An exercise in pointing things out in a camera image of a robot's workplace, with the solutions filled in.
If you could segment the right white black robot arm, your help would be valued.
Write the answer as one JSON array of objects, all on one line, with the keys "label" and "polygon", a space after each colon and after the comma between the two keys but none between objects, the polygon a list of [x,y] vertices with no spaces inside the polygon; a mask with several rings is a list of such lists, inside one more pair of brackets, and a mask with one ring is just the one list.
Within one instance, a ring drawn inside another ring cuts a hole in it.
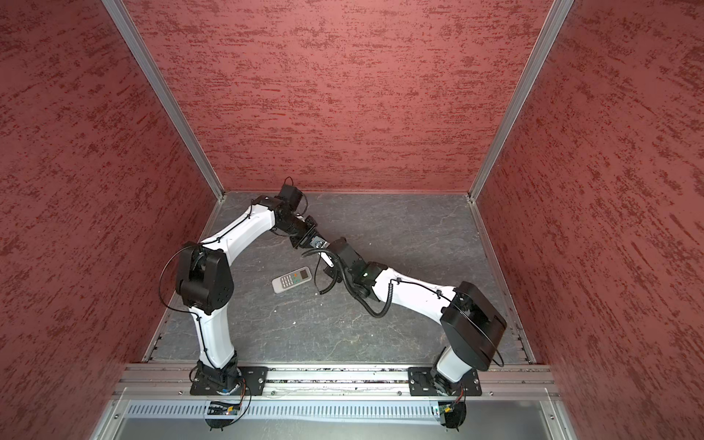
[{"label": "right white black robot arm", "polygon": [[320,293],[341,284],[373,318],[385,317],[396,305],[442,328],[448,346],[428,373],[436,394],[457,396],[469,372],[505,365],[500,343],[507,323],[475,284],[453,287],[416,280],[385,264],[364,260],[344,238],[302,254],[315,255],[326,264],[324,272],[331,283]]}]

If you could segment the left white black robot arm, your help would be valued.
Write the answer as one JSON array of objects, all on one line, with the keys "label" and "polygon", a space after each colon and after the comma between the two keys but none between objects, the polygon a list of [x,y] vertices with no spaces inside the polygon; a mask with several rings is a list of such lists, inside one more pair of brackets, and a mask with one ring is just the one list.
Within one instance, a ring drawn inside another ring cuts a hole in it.
[{"label": "left white black robot arm", "polygon": [[231,342],[227,306],[235,283],[231,266],[256,239],[267,232],[291,238],[294,248],[309,248],[316,223],[299,210],[305,194],[286,183],[273,196],[253,199],[245,212],[199,242],[188,242],[170,258],[177,262],[175,292],[183,314],[194,321],[200,354],[194,380],[221,395],[244,389],[237,352]]}]

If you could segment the grey remote control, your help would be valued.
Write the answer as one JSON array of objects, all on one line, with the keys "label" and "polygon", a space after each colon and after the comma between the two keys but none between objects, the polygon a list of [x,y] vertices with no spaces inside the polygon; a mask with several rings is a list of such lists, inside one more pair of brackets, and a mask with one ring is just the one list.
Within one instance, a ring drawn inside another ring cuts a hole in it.
[{"label": "grey remote control", "polygon": [[311,282],[312,273],[308,267],[302,267],[295,271],[286,273],[271,282],[275,294],[284,293],[299,285]]}]

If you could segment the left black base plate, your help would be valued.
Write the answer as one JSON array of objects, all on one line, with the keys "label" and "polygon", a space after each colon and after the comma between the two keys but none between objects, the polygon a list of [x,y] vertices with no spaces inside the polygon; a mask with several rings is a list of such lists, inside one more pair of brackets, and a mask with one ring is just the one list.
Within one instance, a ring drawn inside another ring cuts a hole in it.
[{"label": "left black base plate", "polygon": [[190,373],[192,396],[261,396],[267,381],[267,367],[235,367],[215,370],[198,364]]}]

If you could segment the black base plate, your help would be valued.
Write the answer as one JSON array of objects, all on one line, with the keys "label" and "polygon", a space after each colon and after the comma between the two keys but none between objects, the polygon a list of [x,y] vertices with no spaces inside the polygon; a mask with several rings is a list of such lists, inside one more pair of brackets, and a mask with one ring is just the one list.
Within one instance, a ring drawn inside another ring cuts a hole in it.
[{"label": "black base plate", "polygon": [[190,373],[192,396],[261,396],[267,381],[267,367],[235,367],[215,370],[198,364]]},{"label": "black base plate", "polygon": [[407,370],[409,390],[412,396],[477,397],[482,395],[478,372],[471,368],[462,379],[450,381],[434,368],[411,367]]}]

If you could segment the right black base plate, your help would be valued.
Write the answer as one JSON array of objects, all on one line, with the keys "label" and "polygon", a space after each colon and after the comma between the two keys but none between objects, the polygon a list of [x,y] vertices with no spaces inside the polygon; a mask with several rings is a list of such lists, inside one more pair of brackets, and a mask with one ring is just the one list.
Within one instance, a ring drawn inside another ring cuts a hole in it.
[{"label": "right black base plate", "polygon": [[450,381],[434,368],[411,367],[407,370],[409,390],[412,396],[477,397],[482,395],[478,372],[471,368],[462,379]]}]

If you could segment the left aluminium corner post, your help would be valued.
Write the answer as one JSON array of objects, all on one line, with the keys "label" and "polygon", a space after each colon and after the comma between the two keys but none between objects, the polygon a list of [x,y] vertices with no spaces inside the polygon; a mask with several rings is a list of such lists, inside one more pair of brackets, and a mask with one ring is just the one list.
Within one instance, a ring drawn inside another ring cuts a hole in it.
[{"label": "left aluminium corner post", "polygon": [[161,106],[169,117],[170,122],[172,122],[181,140],[191,154],[192,159],[205,178],[216,200],[221,202],[226,196],[225,187],[216,175],[211,162],[207,159],[201,143],[197,139],[183,110],[181,110],[175,96],[170,90],[147,44],[140,36],[137,26],[128,13],[125,3],[117,0],[103,0],[102,4],[117,27],[122,39],[126,42],[126,45],[128,45],[128,49],[139,65],[139,68],[144,73],[157,99],[159,99]]}]

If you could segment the aluminium corner post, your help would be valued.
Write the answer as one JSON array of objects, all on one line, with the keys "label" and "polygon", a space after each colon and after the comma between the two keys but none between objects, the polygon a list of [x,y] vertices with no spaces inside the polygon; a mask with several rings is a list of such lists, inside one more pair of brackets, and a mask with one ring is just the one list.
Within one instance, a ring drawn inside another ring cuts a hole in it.
[{"label": "aluminium corner post", "polygon": [[488,153],[469,190],[469,201],[472,204],[478,202],[481,191],[489,180],[491,171],[502,153],[513,126],[535,85],[539,73],[541,73],[546,59],[573,5],[573,0],[555,0],[552,3],[543,27],[538,34],[535,45],[531,50],[513,95],[511,96],[511,100],[502,117],[502,121],[500,121],[495,136],[489,145]]},{"label": "aluminium corner post", "polygon": [[103,0],[102,4],[117,27],[122,39],[126,42],[126,45],[128,45],[128,49],[139,65],[139,68],[144,73],[157,99],[159,99],[161,106],[169,117],[170,122],[172,122],[181,140],[191,154],[192,159],[205,178],[216,200],[221,202],[226,196],[225,187],[216,175],[211,162],[207,159],[201,143],[197,139],[183,110],[181,110],[175,96],[170,90],[147,44],[140,36],[137,26],[128,13],[125,3],[117,0]]}]

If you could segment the right aluminium corner post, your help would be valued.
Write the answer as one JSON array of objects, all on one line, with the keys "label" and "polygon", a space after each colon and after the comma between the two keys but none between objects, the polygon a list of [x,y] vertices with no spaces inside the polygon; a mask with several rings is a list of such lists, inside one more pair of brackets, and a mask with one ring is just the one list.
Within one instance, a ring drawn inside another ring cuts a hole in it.
[{"label": "right aluminium corner post", "polygon": [[535,45],[531,50],[513,95],[511,96],[511,100],[502,117],[502,121],[500,121],[495,136],[489,145],[488,153],[469,190],[469,201],[472,204],[478,202],[481,191],[489,180],[491,171],[502,153],[513,126],[535,85],[539,73],[541,73],[546,59],[573,5],[573,0],[555,0],[552,3],[543,27],[538,34]]}]

